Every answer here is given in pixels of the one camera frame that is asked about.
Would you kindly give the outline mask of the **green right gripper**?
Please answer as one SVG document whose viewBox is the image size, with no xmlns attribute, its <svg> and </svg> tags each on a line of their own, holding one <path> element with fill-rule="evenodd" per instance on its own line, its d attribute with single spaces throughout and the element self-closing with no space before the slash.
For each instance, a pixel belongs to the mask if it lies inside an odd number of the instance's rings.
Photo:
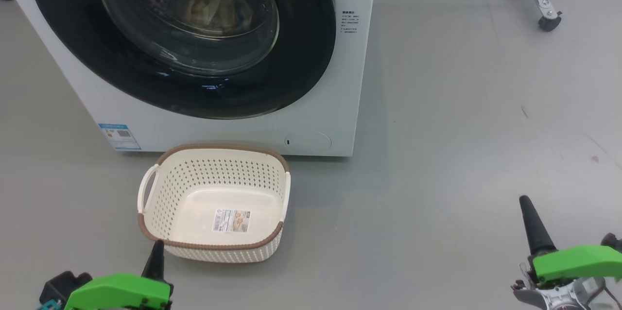
<svg viewBox="0 0 622 310">
<path fill-rule="evenodd" d="M 606 285 L 609 277 L 622 281 L 622 253 L 608 246 L 581 245 L 558 251 L 527 195 L 519 198 L 531 256 L 522 264 L 527 284 L 511 286 L 515 298 L 539 310 L 606 310 L 594 300 L 606 293 L 618 310 L 622 302 Z"/>
</svg>

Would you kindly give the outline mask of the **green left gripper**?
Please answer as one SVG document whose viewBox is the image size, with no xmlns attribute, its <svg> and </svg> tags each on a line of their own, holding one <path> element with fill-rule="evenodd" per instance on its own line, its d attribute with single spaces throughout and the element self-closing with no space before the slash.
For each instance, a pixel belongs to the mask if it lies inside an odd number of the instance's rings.
<svg viewBox="0 0 622 310">
<path fill-rule="evenodd" d="M 170 310 L 173 286 L 164 281 L 164 242 L 155 241 L 141 276 L 96 277 L 71 292 L 64 310 Z"/>
</svg>

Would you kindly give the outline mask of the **round black glass washer door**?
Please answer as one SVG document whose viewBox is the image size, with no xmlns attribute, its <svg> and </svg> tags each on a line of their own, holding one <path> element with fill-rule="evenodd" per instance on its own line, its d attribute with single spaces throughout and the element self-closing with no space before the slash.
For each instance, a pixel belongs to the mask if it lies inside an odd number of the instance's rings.
<svg viewBox="0 0 622 310">
<path fill-rule="evenodd" d="M 178 0 L 35 0 L 56 37 L 120 91 L 196 118 L 285 108 L 324 75 L 334 0 L 247 0 L 251 31 L 209 37 L 175 17 Z"/>
</svg>

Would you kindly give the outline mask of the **cream yellow printed garment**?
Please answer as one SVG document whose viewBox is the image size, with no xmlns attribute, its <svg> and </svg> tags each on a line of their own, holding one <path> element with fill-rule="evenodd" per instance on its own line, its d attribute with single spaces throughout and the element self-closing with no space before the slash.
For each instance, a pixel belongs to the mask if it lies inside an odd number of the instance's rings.
<svg viewBox="0 0 622 310">
<path fill-rule="evenodd" d="M 178 0 L 175 5 L 181 24 L 209 37 L 248 33 L 254 13 L 247 0 Z"/>
</svg>

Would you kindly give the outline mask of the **white front-load washing machine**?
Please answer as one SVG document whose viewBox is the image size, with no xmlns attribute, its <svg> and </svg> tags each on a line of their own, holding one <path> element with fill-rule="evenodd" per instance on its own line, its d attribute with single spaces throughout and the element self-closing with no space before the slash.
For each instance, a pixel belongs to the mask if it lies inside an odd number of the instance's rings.
<svg viewBox="0 0 622 310">
<path fill-rule="evenodd" d="M 285 137 L 306 131 L 331 139 L 331 148 L 320 156 L 347 157 L 353 153 L 373 0 L 334 0 L 334 51 L 324 75 L 308 93 L 272 113 L 228 120 L 189 117 L 127 95 L 64 46 L 35 0 L 17 3 L 96 124 L 126 124 L 141 151 L 165 152 L 185 144 L 219 142 L 292 155 L 284 145 Z M 346 10 L 361 17 L 356 34 L 339 31 L 342 11 Z"/>
</svg>

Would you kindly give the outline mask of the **white product label sticker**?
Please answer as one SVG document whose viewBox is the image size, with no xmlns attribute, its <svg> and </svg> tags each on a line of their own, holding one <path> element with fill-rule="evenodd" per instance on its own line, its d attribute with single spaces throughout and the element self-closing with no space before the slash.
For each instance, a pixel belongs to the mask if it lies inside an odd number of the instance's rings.
<svg viewBox="0 0 622 310">
<path fill-rule="evenodd" d="M 212 231 L 223 233 L 247 233 L 251 211 L 218 208 L 215 211 Z"/>
</svg>

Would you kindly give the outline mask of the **cream perforated basket brown rim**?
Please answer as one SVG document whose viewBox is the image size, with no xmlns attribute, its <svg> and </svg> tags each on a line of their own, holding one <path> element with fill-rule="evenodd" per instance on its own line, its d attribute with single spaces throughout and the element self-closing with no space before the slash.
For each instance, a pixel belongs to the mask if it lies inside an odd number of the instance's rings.
<svg viewBox="0 0 622 310">
<path fill-rule="evenodd" d="M 291 171 L 278 153 L 227 144 L 165 152 L 138 189 L 138 225 L 172 255 L 209 263 L 259 263 L 281 242 Z M 247 233 L 213 232 L 218 208 L 251 211 Z"/>
</svg>

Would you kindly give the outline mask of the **blue energy label sticker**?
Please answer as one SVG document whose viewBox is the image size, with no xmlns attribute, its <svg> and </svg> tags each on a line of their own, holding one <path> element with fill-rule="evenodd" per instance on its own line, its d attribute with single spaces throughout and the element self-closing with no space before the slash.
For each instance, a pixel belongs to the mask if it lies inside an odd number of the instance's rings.
<svg viewBox="0 0 622 310">
<path fill-rule="evenodd" d="M 141 151 L 142 148 L 126 124 L 99 123 L 100 130 L 116 151 Z"/>
</svg>

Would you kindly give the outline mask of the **small printed text label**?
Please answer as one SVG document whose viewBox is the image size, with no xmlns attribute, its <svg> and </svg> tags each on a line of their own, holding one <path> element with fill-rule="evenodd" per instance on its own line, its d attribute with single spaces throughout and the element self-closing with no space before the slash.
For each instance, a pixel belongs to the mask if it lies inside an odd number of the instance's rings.
<svg viewBox="0 0 622 310">
<path fill-rule="evenodd" d="M 342 11 L 339 31 L 342 34 L 356 34 L 360 26 L 361 17 L 355 11 Z"/>
</svg>

